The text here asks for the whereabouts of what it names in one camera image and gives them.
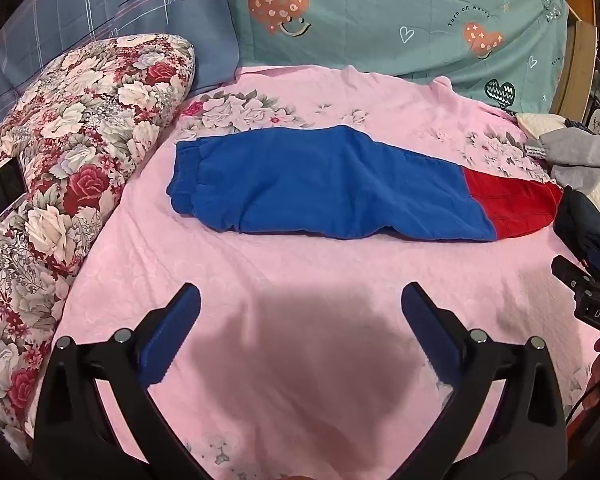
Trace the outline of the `blue and red pants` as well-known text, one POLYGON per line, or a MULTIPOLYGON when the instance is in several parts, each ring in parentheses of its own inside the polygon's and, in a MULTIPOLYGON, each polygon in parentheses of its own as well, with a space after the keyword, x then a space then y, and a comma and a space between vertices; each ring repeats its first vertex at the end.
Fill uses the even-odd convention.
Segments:
POLYGON ((347 126, 267 128, 176 146, 172 208, 219 232, 494 242, 555 219, 562 191, 377 142, 347 126))

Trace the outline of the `dark navy garment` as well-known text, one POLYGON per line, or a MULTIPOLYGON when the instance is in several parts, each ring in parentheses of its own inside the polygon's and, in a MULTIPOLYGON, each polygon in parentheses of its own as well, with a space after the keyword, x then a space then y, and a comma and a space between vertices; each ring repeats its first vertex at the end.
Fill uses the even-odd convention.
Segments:
POLYGON ((600 212, 581 192, 562 193, 554 232, 592 275, 600 280, 600 212))

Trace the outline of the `grey garment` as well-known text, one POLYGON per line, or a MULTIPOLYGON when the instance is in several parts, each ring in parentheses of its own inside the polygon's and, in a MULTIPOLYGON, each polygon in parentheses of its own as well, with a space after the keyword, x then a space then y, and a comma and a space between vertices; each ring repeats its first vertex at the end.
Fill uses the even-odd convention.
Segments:
POLYGON ((563 188, 591 193, 600 183, 600 136, 579 128, 562 128, 529 139, 526 154, 544 160, 550 177, 563 188))

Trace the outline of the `pink floral bed sheet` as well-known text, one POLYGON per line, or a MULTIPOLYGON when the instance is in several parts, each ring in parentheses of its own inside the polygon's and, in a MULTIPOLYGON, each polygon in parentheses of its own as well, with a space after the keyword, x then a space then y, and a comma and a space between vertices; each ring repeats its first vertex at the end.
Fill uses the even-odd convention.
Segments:
POLYGON ((200 317, 150 393, 213 477, 389 477, 450 392, 402 315, 409 282, 495 340, 542 337, 562 403, 584 393, 598 333, 573 317, 550 270, 565 249, 551 229, 486 244, 250 236, 213 232, 166 196, 178 140, 273 124, 347 125, 488 174, 539 179, 513 118, 445 78, 420 86, 318 66, 246 68, 186 108, 125 185, 57 331, 105 340, 195 284, 200 317))

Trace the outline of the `black smartphone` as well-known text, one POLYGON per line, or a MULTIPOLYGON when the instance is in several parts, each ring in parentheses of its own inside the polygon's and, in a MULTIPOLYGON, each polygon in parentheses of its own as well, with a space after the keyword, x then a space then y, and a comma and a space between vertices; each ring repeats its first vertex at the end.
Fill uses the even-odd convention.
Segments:
POLYGON ((0 166, 0 221, 22 203, 26 194, 20 161, 13 157, 0 166))

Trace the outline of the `teal heart pattern blanket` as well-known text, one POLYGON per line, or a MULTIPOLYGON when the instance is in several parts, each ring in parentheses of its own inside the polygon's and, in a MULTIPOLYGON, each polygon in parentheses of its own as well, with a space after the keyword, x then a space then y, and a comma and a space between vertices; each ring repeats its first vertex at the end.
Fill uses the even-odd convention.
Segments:
POLYGON ((552 106, 565 0, 227 0, 245 65, 353 66, 521 113, 552 106))

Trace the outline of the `red floral quilt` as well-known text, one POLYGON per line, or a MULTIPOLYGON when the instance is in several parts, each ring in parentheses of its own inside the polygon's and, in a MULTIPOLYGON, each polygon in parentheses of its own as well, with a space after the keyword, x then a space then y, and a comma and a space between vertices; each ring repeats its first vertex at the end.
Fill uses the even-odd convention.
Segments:
POLYGON ((0 166, 17 157, 27 185, 0 221, 0 439, 22 460, 70 287, 195 72, 179 36, 97 40, 50 61, 0 123, 0 166))

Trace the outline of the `wooden headboard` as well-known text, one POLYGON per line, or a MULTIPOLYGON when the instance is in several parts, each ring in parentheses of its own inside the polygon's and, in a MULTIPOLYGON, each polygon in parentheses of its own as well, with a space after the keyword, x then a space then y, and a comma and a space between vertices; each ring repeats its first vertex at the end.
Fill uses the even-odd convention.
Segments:
POLYGON ((580 122, 595 74, 596 0, 566 1, 569 13, 565 61, 550 112, 580 122))

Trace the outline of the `blue plaid pillow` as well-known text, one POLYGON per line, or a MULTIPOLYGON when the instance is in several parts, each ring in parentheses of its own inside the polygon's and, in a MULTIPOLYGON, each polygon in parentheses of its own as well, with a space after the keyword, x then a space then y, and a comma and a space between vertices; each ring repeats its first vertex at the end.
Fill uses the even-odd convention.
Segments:
POLYGON ((0 122, 53 58, 143 32, 178 35, 194 46, 196 91, 234 76, 239 53, 227 0, 23 0, 0 29, 0 122))

